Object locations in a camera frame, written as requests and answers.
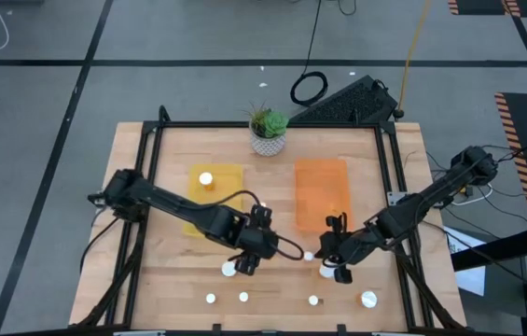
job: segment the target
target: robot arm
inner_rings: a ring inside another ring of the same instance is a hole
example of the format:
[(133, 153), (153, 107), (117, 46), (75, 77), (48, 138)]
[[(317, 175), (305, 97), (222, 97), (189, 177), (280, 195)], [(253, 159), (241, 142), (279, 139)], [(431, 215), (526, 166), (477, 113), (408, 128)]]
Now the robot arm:
[(321, 237), (318, 258), (329, 260), (336, 266), (336, 281), (351, 283), (346, 264), (355, 265), (366, 258), (376, 247), (394, 250), (409, 238), (417, 225), (434, 204), (451, 202), (451, 195), (467, 185), (485, 186), (497, 175), (497, 163), (481, 147), (468, 147), (451, 159), (451, 168), (444, 176), (421, 192), (402, 198), (396, 205), (382, 209), (368, 219), (365, 228), (354, 232), (336, 234), (326, 232)]
[(118, 170), (103, 192), (89, 201), (107, 205), (114, 216), (130, 222), (145, 217), (148, 205), (195, 225), (204, 236), (223, 246), (243, 250), (236, 258), (236, 270), (252, 275), (261, 258), (277, 251), (279, 236), (270, 229), (271, 209), (258, 201), (250, 214), (219, 203), (197, 204), (168, 190), (158, 188), (134, 170)]

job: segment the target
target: yellow cable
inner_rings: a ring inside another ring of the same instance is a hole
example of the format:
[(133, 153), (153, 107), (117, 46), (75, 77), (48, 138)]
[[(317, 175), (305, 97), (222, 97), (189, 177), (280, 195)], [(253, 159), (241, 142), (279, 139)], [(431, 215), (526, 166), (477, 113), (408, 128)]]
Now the yellow cable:
[(431, 0), (424, 0), (423, 14), (421, 14), (421, 19), (419, 20), (419, 25), (416, 26), (416, 32), (414, 32), (414, 38), (412, 39), (412, 45), (409, 49), (409, 55), (406, 58), (406, 65), (404, 65), (404, 77), (402, 78), (402, 88), (400, 89), (400, 101), (397, 103), (397, 107), (400, 110), (404, 110), (402, 104), (404, 102), (404, 93), (406, 92), (406, 82), (409, 76), (409, 63), (412, 53), (416, 49), (416, 41), (419, 39), (421, 34), (421, 29), (423, 28), (424, 20), (427, 18), (427, 13), (429, 12), (429, 7), (431, 6)]

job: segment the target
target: black keyboard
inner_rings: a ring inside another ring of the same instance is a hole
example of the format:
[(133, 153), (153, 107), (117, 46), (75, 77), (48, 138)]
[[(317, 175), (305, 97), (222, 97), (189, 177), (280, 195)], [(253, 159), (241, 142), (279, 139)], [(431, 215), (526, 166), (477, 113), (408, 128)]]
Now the black keyboard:
[(371, 76), (364, 76), (323, 101), (295, 115), (290, 121), (388, 120), (397, 102)]

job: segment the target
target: potted plant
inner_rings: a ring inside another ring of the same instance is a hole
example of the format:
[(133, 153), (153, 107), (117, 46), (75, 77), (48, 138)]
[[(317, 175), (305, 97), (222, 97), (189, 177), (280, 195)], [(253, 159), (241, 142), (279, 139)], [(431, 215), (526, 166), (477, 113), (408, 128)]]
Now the potted plant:
[(255, 152), (263, 156), (273, 156), (279, 153), (285, 145), (285, 129), (288, 117), (270, 108), (254, 109), (249, 113), (249, 129), (251, 130), (251, 146)]

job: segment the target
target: white bottle cap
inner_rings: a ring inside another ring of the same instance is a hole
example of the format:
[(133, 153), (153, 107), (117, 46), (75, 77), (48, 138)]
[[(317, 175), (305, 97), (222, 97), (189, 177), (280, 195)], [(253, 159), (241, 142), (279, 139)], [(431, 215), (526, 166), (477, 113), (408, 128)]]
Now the white bottle cap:
[[(329, 262), (329, 261), (326, 261), (326, 264), (327, 265), (332, 265), (334, 264), (333, 262)], [(324, 266), (323, 264), (321, 265), (321, 267), (319, 267), (319, 274), (321, 274), (321, 276), (323, 276), (324, 278), (327, 278), (327, 279), (333, 279), (334, 278), (334, 271), (336, 269), (335, 268), (331, 268), (331, 267), (326, 267)]]
[(248, 301), (248, 293), (247, 292), (242, 292), (241, 295), (238, 296), (238, 299), (242, 302), (247, 302)]
[(314, 295), (311, 295), (309, 297), (309, 304), (310, 305), (317, 305), (317, 303), (319, 303), (319, 298), (317, 298), (316, 296)]
[(209, 293), (207, 294), (207, 296), (205, 297), (205, 300), (207, 301), (207, 303), (214, 303), (215, 302), (215, 294), (213, 293)]
[(209, 186), (214, 181), (214, 176), (211, 173), (205, 172), (199, 175), (199, 182), (204, 186)]
[(236, 275), (236, 270), (234, 269), (234, 261), (226, 261), (222, 264), (222, 274), (224, 274), (225, 276)]
[(307, 261), (312, 261), (315, 258), (315, 255), (312, 252), (305, 252), (304, 253), (304, 259)]
[(361, 302), (367, 308), (373, 308), (377, 305), (377, 295), (372, 291), (366, 291), (360, 296)]

